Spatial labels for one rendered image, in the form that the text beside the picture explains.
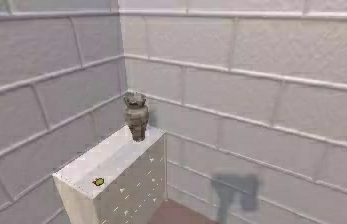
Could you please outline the grey-brown stone vase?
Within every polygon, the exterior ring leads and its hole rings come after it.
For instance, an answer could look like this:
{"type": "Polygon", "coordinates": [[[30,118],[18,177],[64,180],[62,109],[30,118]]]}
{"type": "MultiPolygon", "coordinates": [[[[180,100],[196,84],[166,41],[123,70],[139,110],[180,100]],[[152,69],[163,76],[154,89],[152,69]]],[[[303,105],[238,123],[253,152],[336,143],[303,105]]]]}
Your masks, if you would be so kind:
{"type": "Polygon", "coordinates": [[[128,92],[124,96],[125,123],[132,134],[132,139],[141,142],[145,139],[149,110],[146,106],[146,96],[141,93],[128,92]]]}

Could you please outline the white chest of drawers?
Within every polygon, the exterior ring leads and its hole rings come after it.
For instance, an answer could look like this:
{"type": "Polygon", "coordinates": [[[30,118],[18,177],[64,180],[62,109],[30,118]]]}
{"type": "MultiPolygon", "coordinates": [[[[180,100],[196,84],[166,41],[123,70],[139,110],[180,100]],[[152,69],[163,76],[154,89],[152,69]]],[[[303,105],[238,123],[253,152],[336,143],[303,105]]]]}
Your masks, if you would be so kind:
{"type": "Polygon", "coordinates": [[[53,174],[71,224],[147,224],[166,199],[165,133],[123,127],[53,174]],[[96,178],[104,184],[95,186],[96,178]]]}

